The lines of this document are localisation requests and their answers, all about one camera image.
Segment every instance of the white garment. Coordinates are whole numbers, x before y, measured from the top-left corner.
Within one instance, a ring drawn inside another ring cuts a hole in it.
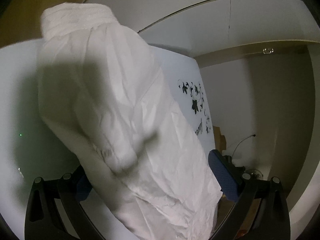
[[[111,212],[140,239],[208,239],[220,186],[150,46],[99,4],[45,10],[42,33],[41,117]]]

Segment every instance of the blue textured pad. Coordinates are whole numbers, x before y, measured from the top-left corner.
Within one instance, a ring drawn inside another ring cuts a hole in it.
[[[213,150],[208,155],[208,163],[227,199],[237,202],[238,184]]]

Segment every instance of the wrinkled white cloth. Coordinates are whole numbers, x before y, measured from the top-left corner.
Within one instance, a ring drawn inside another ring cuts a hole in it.
[[[41,21],[40,115],[111,212],[140,239],[208,239],[220,186],[150,46],[104,5]]]

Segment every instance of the silver screw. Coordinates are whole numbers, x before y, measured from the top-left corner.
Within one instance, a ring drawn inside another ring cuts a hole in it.
[[[244,179],[250,179],[251,176],[250,176],[250,174],[248,174],[248,173],[244,173],[244,174],[242,174],[242,178],[244,178]]]
[[[70,179],[71,178],[71,173],[66,173],[63,175],[63,179]]]
[[[273,180],[273,182],[275,182],[275,183],[279,183],[279,182],[280,182],[280,179],[277,178],[277,177],[273,177],[272,180]]]
[[[39,183],[41,181],[41,177],[36,177],[35,178],[35,183]]]

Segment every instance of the white fabric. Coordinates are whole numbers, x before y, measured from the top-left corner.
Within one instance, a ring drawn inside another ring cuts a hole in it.
[[[220,186],[150,46],[98,4],[49,8],[42,32],[41,117],[111,212],[140,239],[208,239]]]

